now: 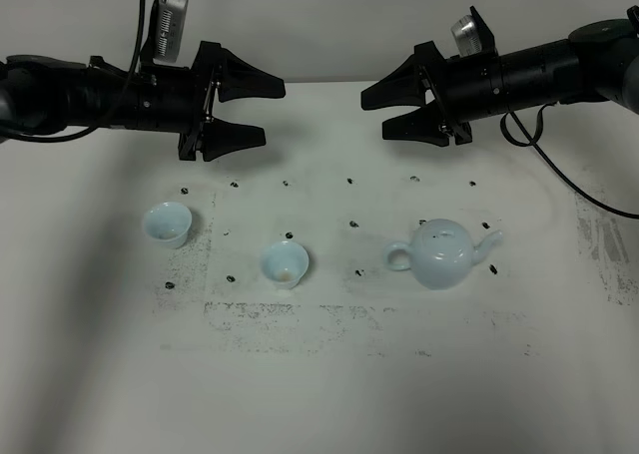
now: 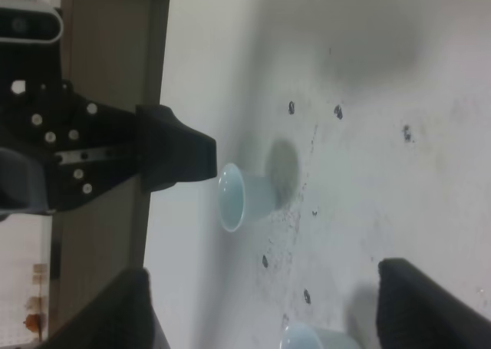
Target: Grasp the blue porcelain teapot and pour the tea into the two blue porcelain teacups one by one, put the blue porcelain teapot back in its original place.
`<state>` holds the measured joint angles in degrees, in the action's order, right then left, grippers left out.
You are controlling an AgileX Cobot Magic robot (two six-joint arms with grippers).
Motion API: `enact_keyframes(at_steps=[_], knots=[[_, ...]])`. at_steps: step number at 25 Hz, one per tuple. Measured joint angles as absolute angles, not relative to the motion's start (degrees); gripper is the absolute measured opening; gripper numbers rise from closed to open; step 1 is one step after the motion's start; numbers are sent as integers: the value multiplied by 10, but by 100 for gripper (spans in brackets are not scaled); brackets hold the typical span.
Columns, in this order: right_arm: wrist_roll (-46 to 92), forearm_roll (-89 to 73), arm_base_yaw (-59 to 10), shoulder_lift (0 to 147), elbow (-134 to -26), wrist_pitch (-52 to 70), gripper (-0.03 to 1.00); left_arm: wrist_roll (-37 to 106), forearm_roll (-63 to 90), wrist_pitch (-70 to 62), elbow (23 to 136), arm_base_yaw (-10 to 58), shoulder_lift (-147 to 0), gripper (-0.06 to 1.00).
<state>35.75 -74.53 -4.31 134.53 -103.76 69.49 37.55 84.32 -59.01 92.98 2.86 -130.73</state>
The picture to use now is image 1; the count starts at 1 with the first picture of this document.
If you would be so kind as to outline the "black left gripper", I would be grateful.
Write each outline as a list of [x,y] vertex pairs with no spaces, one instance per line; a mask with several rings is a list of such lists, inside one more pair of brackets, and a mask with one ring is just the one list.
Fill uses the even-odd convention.
[[179,158],[196,152],[210,162],[221,156],[266,144],[265,130],[212,119],[207,114],[213,84],[220,102],[238,99],[282,99],[281,78],[243,61],[219,43],[202,42],[190,68],[151,63],[127,73],[93,56],[89,65],[89,108],[101,128],[178,133]]

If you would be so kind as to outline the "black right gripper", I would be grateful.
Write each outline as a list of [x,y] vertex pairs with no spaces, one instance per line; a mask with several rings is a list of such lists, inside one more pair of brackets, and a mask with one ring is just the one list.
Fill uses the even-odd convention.
[[[384,121],[384,140],[468,144],[472,121],[506,112],[506,71],[514,65],[512,56],[498,52],[492,31],[475,7],[467,15],[479,29],[480,53],[446,58],[434,42],[424,42],[392,73],[361,92],[363,110],[418,107]],[[427,91],[433,95],[431,102]]]

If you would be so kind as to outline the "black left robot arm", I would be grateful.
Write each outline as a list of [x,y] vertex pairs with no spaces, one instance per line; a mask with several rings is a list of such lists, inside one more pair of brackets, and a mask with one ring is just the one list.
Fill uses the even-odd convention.
[[216,102],[285,94],[282,79],[215,42],[201,42],[189,68],[146,61],[133,76],[100,56],[81,64],[15,55],[1,66],[1,130],[47,142],[69,126],[177,133],[180,160],[209,162],[266,142],[260,127],[216,118]]

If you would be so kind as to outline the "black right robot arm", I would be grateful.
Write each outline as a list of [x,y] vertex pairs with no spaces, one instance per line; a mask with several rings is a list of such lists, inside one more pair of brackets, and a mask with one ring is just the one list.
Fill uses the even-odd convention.
[[599,21],[567,38],[501,55],[476,9],[451,28],[458,53],[444,58],[433,42],[414,47],[391,74],[362,91],[365,111],[409,107],[388,119],[382,136],[438,147],[472,140],[475,120],[555,103],[611,101],[638,110],[638,9]]

